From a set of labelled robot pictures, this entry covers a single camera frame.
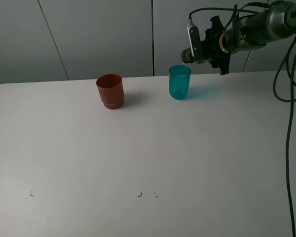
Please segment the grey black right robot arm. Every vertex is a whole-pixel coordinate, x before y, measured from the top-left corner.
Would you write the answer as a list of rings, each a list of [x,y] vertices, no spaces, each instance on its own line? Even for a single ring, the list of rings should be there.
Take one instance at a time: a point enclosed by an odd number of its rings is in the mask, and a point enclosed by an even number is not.
[[[211,32],[214,37],[209,49],[209,62],[222,75],[229,73],[231,55],[239,51],[260,49],[266,44],[284,40],[296,34],[296,3],[279,1],[265,7],[265,11],[239,17],[230,29]]]

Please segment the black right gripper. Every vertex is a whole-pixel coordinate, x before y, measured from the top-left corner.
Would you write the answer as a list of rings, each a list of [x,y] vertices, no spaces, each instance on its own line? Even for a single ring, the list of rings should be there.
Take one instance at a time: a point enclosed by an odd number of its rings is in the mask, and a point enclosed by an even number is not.
[[[218,42],[218,49],[227,55],[212,57],[212,68],[219,69],[220,75],[229,74],[230,54],[247,51],[248,42],[245,40],[244,28],[246,21],[237,21],[229,30],[225,29],[219,16],[213,16],[211,27],[205,31],[205,41]]]

